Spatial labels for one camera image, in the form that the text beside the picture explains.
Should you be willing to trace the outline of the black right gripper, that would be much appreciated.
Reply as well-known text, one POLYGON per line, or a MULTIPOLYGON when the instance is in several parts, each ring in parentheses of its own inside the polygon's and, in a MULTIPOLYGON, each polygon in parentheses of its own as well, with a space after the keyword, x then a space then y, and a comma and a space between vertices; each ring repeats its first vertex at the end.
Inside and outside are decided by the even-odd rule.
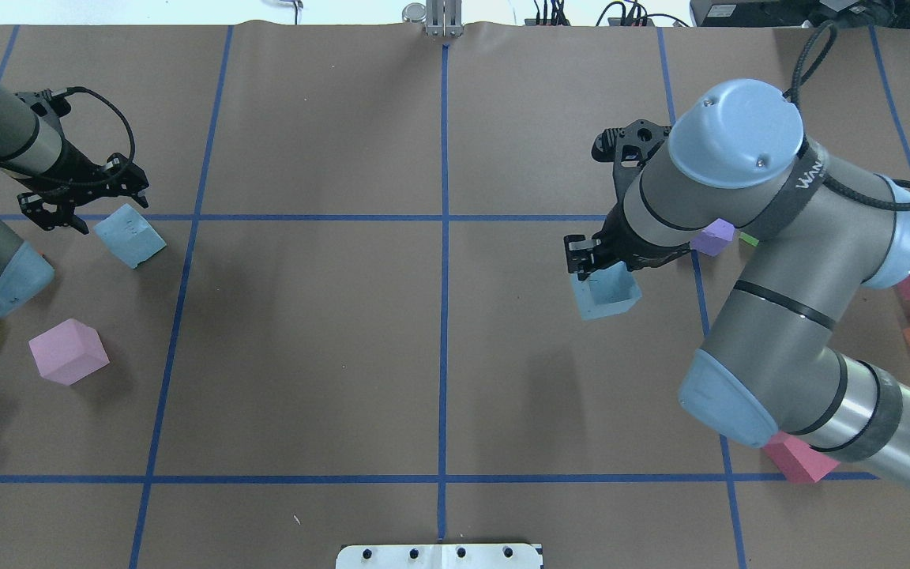
POLYGON ((613 208, 603 226, 588 239, 585 235, 564 236, 567 273, 588 280, 592 271, 624 263, 629 271, 661 266, 661 248, 646 242, 630 226, 622 208, 613 208))

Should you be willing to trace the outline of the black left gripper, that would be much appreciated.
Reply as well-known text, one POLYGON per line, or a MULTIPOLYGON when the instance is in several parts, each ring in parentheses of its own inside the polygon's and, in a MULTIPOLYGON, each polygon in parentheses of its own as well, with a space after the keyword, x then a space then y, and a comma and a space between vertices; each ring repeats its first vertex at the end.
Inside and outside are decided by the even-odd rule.
POLYGON ((95 164, 71 141, 62 143, 50 169, 19 183, 28 190, 17 197, 21 213, 47 232, 69 228, 89 234, 85 220, 73 211, 98 198, 128 197, 142 209, 149 207, 147 175, 133 160, 113 153, 104 164, 95 164))

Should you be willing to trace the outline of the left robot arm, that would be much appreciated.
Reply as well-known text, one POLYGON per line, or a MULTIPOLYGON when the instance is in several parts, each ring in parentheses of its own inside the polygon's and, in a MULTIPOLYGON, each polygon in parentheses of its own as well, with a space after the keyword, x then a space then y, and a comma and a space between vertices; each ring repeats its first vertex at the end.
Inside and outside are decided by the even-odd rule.
MULTIPOLYGON (((19 217, 44 232, 88 233, 79 209, 98 199, 129 198, 142 208, 148 205, 149 181, 138 166, 129 119, 103 95, 82 85, 15 91, 0 81, 0 178, 16 183, 19 217), (78 148, 62 125, 76 95, 94 98, 115 115, 126 136, 126 150, 93 160, 78 148)), ((39 295, 54 275, 54 267, 36 246, 5 220, 0 198, 0 319, 39 295)))

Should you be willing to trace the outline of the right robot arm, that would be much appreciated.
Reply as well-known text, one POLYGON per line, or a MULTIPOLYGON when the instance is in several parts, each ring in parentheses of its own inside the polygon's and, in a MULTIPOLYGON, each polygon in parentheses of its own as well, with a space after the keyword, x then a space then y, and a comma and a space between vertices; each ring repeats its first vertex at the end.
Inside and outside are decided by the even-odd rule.
POLYGON ((592 236, 564 239, 575 287, 610 278, 596 313, 620 311, 621 276, 690 253, 725 220, 758 239, 679 390, 694 418, 761 449, 777 433, 910 489, 910 388, 831 349, 857 289, 910 274, 906 183, 830 155, 769 83, 712 87, 675 125, 606 130, 617 202, 592 236))

